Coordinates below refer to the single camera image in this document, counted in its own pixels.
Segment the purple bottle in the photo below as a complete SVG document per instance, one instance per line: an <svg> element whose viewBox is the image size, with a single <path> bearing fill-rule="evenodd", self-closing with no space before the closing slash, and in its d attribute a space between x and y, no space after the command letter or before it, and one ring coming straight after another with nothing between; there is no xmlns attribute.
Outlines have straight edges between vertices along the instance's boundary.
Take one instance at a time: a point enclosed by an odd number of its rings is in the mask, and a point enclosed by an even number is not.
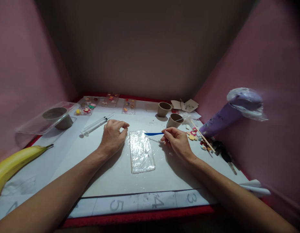
<svg viewBox="0 0 300 233"><path fill-rule="evenodd" d="M262 98L253 90L233 89L228 93L227 100L228 103L199 129L204 136L216 135L242 116L258 121L267 120L263 114Z"/></svg>

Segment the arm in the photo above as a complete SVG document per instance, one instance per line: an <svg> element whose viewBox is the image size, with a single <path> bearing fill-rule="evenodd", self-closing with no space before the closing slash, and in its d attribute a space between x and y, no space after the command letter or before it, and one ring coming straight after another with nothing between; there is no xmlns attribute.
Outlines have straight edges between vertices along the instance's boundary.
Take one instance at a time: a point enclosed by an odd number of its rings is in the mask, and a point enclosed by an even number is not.
<svg viewBox="0 0 300 233"><path fill-rule="evenodd" d="M98 169L124 144L129 124L109 120L100 146L0 221L0 232L53 232Z"/></svg>
<svg viewBox="0 0 300 233"><path fill-rule="evenodd" d="M245 227L254 232L298 232L252 193L197 158L191 151L185 132L174 127L162 132L164 136L161 141L172 147L205 187Z"/></svg>

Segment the purple tube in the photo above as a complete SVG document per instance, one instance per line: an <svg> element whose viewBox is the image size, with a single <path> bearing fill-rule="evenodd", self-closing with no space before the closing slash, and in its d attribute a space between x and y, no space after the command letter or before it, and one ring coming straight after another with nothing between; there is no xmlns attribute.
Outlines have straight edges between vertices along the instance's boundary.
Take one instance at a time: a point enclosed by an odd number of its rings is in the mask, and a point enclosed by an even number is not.
<svg viewBox="0 0 300 233"><path fill-rule="evenodd" d="M262 98L254 91L240 91L199 130L204 136L212 137L243 116L242 112L233 106L243 107L248 111L255 111L262 104Z"/></svg>

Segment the clear plastic lid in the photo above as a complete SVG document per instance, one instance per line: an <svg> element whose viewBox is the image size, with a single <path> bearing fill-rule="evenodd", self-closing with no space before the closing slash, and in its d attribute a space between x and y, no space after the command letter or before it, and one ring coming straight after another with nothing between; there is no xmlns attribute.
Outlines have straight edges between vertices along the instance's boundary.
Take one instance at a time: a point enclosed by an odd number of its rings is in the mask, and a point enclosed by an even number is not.
<svg viewBox="0 0 300 233"><path fill-rule="evenodd" d="M43 135L49 132L52 128L55 127L62 119L64 119L70 112L72 112L76 107L79 107L80 105L78 103L70 103L70 102L59 102L58 104L55 104L54 106L50 107L57 108L57 107L63 107L67 109L67 112L56 119L54 122L47 121L45 118L43 118L43 113L48 111L49 109L46 109L44 112L42 112L40 115L36 116L35 118L29 120L19 128L17 128L15 131L17 133L27 133L27 134L35 134L35 135Z"/></svg>

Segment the yellow banana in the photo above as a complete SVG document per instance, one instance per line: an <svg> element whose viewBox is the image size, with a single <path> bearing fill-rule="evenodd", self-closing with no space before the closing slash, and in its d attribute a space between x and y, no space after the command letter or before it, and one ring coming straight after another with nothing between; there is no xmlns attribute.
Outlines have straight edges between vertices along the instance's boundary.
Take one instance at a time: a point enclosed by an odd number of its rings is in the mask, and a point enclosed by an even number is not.
<svg viewBox="0 0 300 233"><path fill-rule="evenodd" d="M42 146L32 146L22 149L15 154L11 155L7 159L0 162L0 193L5 185L5 183L23 166L25 166L30 161L37 158L39 155L43 154L48 148L52 147L53 144L42 147Z"/></svg>

